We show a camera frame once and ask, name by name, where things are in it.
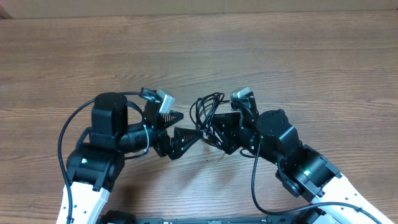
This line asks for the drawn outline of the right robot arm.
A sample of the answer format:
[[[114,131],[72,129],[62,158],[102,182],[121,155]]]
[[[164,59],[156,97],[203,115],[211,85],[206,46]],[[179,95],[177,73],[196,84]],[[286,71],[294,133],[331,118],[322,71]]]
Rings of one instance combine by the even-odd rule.
[[[251,190],[258,210],[267,215],[296,214],[296,223],[390,223],[391,220],[368,202],[348,178],[325,156],[299,139],[284,110],[259,114],[252,100],[231,100],[233,112],[218,114],[220,101],[196,106],[197,127],[209,135],[208,143],[227,154],[238,148],[248,150],[255,162],[265,159],[277,166],[275,176],[294,197],[308,205],[272,212],[261,207]]]

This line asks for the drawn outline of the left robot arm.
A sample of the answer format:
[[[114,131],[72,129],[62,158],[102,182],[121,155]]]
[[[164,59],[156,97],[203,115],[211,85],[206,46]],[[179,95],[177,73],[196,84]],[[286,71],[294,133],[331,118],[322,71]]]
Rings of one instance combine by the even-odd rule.
[[[92,106],[91,126],[84,129],[66,161],[60,160],[65,181],[57,223],[136,223],[136,216],[110,210],[102,214],[116,179],[130,159],[144,157],[153,148],[159,157],[181,156],[203,133],[170,126],[183,119],[172,109],[175,99],[162,90],[142,88],[140,108],[130,92],[106,92],[83,104]]]

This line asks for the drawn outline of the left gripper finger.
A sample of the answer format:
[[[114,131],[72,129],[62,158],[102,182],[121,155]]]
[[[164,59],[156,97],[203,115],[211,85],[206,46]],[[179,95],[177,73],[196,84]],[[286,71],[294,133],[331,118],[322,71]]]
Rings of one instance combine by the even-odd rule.
[[[158,114],[157,127],[167,129],[183,119],[183,113],[171,110],[169,114]]]
[[[185,154],[202,137],[202,131],[175,127],[174,137],[172,138],[172,154]]]

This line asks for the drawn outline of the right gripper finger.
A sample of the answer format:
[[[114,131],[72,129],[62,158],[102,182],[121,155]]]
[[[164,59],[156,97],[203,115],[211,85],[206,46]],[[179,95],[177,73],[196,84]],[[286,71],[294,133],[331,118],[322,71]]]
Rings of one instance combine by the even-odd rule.
[[[229,149],[230,141],[228,132],[217,131],[214,129],[204,129],[202,132],[203,137],[201,140],[204,143],[216,147],[217,149]]]
[[[241,116],[239,112],[215,114],[212,125],[219,131],[226,131],[239,126]]]

